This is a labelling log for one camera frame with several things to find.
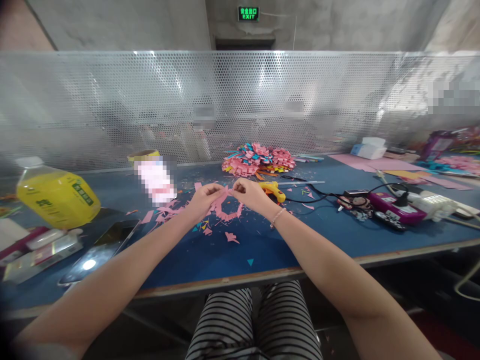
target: bracelet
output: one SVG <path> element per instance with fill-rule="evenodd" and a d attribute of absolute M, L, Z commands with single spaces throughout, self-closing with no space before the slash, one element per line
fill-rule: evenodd
<path fill-rule="evenodd" d="M 273 218 L 273 220 L 272 220 L 271 223 L 270 223 L 270 230 L 273 230 L 273 229 L 275 228 L 275 220 L 277 220 L 277 218 L 280 216 L 280 214 L 283 213 L 285 210 L 286 210 L 286 208 L 283 208 L 282 210 L 280 210 L 280 211 L 275 215 L 275 217 Z"/>

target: hand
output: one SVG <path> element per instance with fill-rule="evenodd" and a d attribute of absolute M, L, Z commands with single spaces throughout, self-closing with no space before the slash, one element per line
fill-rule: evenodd
<path fill-rule="evenodd" d="M 233 184 L 231 194 L 253 211 L 263 215 L 269 221 L 280 211 L 280 206 L 270 200 L 258 182 L 239 178 Z"/>
<path fill-rule="evenodd" d="M 191 214 L 200 222 L 209 212 L 212 203 L 224 194 L 225 188 L 217 183 L 211 183 L 200 187 L 190 203 L 185 208 L 187 214 Z"/>

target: yellow plastic bottle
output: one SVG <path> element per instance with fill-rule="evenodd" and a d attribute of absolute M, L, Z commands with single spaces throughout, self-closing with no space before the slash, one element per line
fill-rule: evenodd
<path fill-rule="evenodd" d="M 99 199 L 80 176 L 45 166 L 38 156 L 16 162 L 25 169 L 16 186 L 17 197 L 52 227 L 77 228 L 99 213 Z"/>

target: forearm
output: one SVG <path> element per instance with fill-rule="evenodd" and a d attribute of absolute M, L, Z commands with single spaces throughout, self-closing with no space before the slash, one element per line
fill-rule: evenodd
<path fill-rule="evenodd" d="M 270 205 L 263 215 L 271 221 L 280 210 Z M 344 317 L 376 317 L 399 307 L 351 257 L 295 216 L 284 211 L 275 227 L 311 281 Z"/>
<path fill-rule="evenodd" d="M 118 317 L 195 221 L 185 210 L 119 253 L 35 319 L 19 339 L 72 348 L 91 342 Z"/>

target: phone screen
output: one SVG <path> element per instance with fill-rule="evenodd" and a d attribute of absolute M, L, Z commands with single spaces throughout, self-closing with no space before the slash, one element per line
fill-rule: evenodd
<path fill-rule="evenodd" d="M 139 222 L 140 220 L 137 219 L 114 223 L 93 244 L 92 248 L 73 264 L 71 270 L 62 276 L 58 284 L 67 285 L 79 282 L 105 264 L 116 254 L 122 244 L 131 237 Z"/>

